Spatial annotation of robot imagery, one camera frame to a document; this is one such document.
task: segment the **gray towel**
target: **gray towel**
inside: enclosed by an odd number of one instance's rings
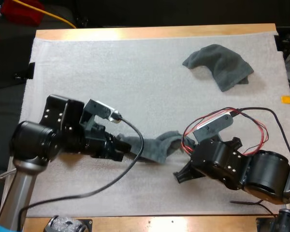
[[[183,65],[189,69],[206,66],[222,92],[236,84],[248,84],[247,76],[254,72],[239,54],[218,44],[192,53]]]
[[[131,152],[136,154],[141,147],[139,137],[125,137],[119,134],[117,138],[131,145]],[[166,158],[181,147],[182,135],[178,131],[168,131],[158,136],[156,139],[144,139],[144,151],[141,157],[147,160],[165,163]],[[194,141],[185,140],[185,144],[194,145]]]

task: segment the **wire bundle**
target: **wire bundle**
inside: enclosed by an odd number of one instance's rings
[[[282,128],[282,126],[281,126],[279,120],[278,120],[277,115],[275,114],[275,112],[274,112],[273,110],[268,109],[268,108],[264,108],[264,107],[247,107],[247,108],[241,108],[241,109],[235,109],[235,108],[232,108],[232,107],[226,107],[226,108],[223,108],[223,109],[220,109],[220,110],[217,110],[217,111],[211,112],[211,113],[209,113],[209,114],[207,114],[207,115],[205,115],[205,116],[202,116],[202,117],[200,117],[200,118],[197,118],[196,120],[194,120],[193,122],[191,122],[191,123],[186,127],[186,129],[185,129],[185,131],[184,131],[184,133],[183,133],[182,141],[181,141],[181,146],[182,146],[183,150],[184,150],[188,155],[191,155],[191,153],[193,152],[193,149],[192,149],[191,147],[185,145],[185,142],[184,142],[184,141],[185,141],[185,137],[186,137],[187,135],[189,135],[192,131],[194,131],[194,130],[200,128],[202,125],[204,125],[205,123],[209,122],[209,121],[212,120],[213,118],[219,117],[219,116],[221,116],[221,115],[223,115],[223,114],[225,114],[225,113],[231,113],[232,116],[236,116],[236,115],[238,115],[238,114],[241,114],[241,115],[243,115],[244,117],[247,117],[247,118],[249,118],[250,120],[252,120],[252,121],[253,121],[253,122],[258,126],[258,128],[259,128],[259,130],[260,130],[260,132],[261,132],[261,140],[260,140],[260,143],[257,144],[257,145],[255,145],[255,146],[249,147],[249,148],[248,148],[248,149],[243,153],[243,155],[246,155],[246,156],[248,156],[248,155],[254,155],[257,151],[259,151],[259,150],[261,149],[261,147],[264,145],[264,143],[266,143],[266,141],[269,140],[269,133],[268,133],[268,131],[267,131],[266,126],[265,126],[263,123],[261,123],[261,122],[255,120],[255,119],[252,118],[251,116],[249,116],[249,115],[243,113],[244,110],[263,110],[263,111],[268,111],[268,112],[270,112],[270,113],[274,116],[274,118],[275,118],[275,120],[276,120],[276,123],[278,124],[279,129],[280,129],[280,131],[281,131],[281,134],[282,134],[282,136],[283,136],[283,139],[284,139],[284,141],[285,141],[285,143],[286,143],[287,149],[288,149],[288,151],[290,152],[290,145],[289,145],[288,140],[287,140],[287,138],[286,138],[285,132],[284,132],[284,130],[283,130],[283,128]],[[255,150],[253,150],[252,152],[248,152],[248,153],[247,153],[248,150],[250,150],[250,149],[252,149],[252,148],[254,148],[254,147],[257,147],[257,148],[256,148]],[[260,201],[257,201],[257,202],[230,201],[230,203],[234,203],[234,204],[259,205],[259,206],[263,207],[264,209],[266,209],[266,210],[267,210],[267,211],[268,211],[272,216],[275,217],[275,215],[273,214],[273,212],[272,212],[269,208],[267,208],[266,206],[264,206],[263,204],[261,204],[261,202],[263,202],[263,200],[260,200]]]
[[[210,120],[212,120],[213,118],[217,118],[225,113],[232,113],[234,112],[235,115],[238,115],[238,114],[241,114],[243,115],[244,117],[247,117],[249,118],[250,120],[252,120],[256,125],[257,127],[259,128],[260,132],[261,132],[261,140],[259,142],[259,144],[255,145],[255,146],[252,146],[250,148],[248,148],[244,153],[243,155],[253,155],[255,154],[257,151],[259,151],[262,146],[269,140],[269,133],[268,133],[268,130],[266,128],[266,126],[255,120],[254,118],[250,117],[249,115],[241,112],[240,110],[238,109],[235,109],[235,108],[232,108],[232,107],[226,107],[226,108],[223,108],[223,109],[220,109],[220,110],[217,110],[217,111],[214,111],[214,112],[211,112],[205,116],[202,116],[202,117],[199,117],[197,118],[196,120],[194,120],[193,122],[191,122],[187,127],[186,129],[184,130],[184,133],[183,133],[183,136],[182,136],[182,142],[181,142],[181,146],[183,148],[183,150],[188,154],[188,155],[191,155],[193,149],[189,146],[187,146],[185,144],[185,137],[188,136],[191,132],[193,132],[194,130],[200,128],[201,126],[203,126],[204,124],[206,124],[207,122],[209,122]],[[248,150],[254,148],[254,147],[257,147],[255,150],[253,150],[252,152],[248,152]]]

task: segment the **red wire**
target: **red wire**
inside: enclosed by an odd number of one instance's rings
[[[185,131],[184,131],[184,133],[183,133],[183,136],[182,136],[181,146],[182,146],[183,150],[184,150],[186,153],[188,153],[188,154],[191,154],[191,152],[193,151],[193,149],[192,149],[191,147],[186,146],[186,145],[184,144],[185,136],[187,136],[188,134],[190,134],[190,133],[191,133],[193,130],[195,130],[198,126],[204,125],[206,122],[208,122],[209,120],[211,120],[211,119],[217,117],[218,115],[220,115],[220,114],[224,114],[224,113],[226,113],[226,112],[231,112],[231,111],[235,111],[235,112],[237,112],[238,114],[244,115],[241,111],[239,111],[239,110],[237,110],[237,109],[235,109],[235,108],[232,108],[232,107],[228,107],[228,108],[222,109],[222,110],[220,110],[220,111],[211,112],[211,113],[209,113],[209,114],[207,114],[207,115],[205,115],[205,116],[202,116],[202,117],[200,117],[200,118],[197,118],[197,119],[194,120],[192,123],[190,123],[190,124],[186,127],[186,129],[185,129]],[[206,119],[204,122],[199,122],[199,123],[197,123],[195,126],[193,126],[193,128],[192,128],[191,130],[189,130],[188,132],[186,132],[186,131],[188,130],[188,128],[189,128],[193,123],[197,122],[197,121],[200,120],[200,119],[204,119],[204,118],[206,118],[206,117],[209,117],[209,118]],[[268,138],[269,138],[269,136],[268,136],[268,131],[267,131],[266,126],[265,126],[263,123],[261,123],[261,122],[255,120],[255,119],[253,119],[253,121],[256,123],[256,125],[258,126],[258,128],[259,128],[259,130],[260,130],[260,132],[261,132],[261,140],[260,140],[260,143],[258,144],[258,147],[257,147],[254,151],[252,151],[252,152],[244,153],[243,155],[245,155],[245,156],[255,154],[258,150],[261,149],[261,147],[264,145],[264,143],[265,143],[265,142],[268,140]],[[265,138],[265,140],[264,140],[264,130],[263,130],[263,129],[266,131],[266,138]]]

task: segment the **white towel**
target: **white towel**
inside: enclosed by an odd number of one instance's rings
[[[274,34],[103,42],[35,39],[31,57],[36,62],[35,74],[27,82],[21,120],[39,122],[50,94],[84,102],[92,98],[118,109],[145,138],[155,138],[166,131],[183,132],[195,118],[225,106],[263,106],[277,113],[290,143],[290,105],[280,103],[280,96],[290,90]],[[255,72],[248,77],[248,85],[221,92],[207,68],[190,71],[182,65],[192,52],[210,44],[237,52],[252,66]],[[247,113],[268,128],[270,140],[264,149],[290,159],[273,116],[261,111]],[[114,135],[136,136],[124,123],[103,123]],[[242,151],[261,137],[258,128],[241,116],[221,135],[224,140],[241,138]],[[259,206],[230,204],[230,200],[258,199],[241,190],[228,190],[207,177],[178,184],[172,173],[181,170],[188,159],[177,152],[165,165],[137,163],[121,181],[96,196],[38,206],[29,210],[29,216],[266,213]],[[79,155],[71,162],[58,158],[38,176],[31,203],[97,189],[122,172],[128,162]],[[266,205],[275,213],[281,208]]]

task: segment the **wooden board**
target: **wooden board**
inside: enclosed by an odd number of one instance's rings
[[[107,41],[276,31],[275,24],[209,25],[160,28],[38,30],[47,40]],[[89,217],[94,232],[256,232],[258,216]],[[42,232],[50,218],[27,218],[24,232]]]
[[[256,232],[264,216],[83,217],[93,232]],[[24,232],[42,232],[49,218],[27,218]]]
[[[36,37],[47,40],[105,41],[210,35],[237,35],[276,31],[275,24],[236,24],[159,28],[107,28],[38,30]]]

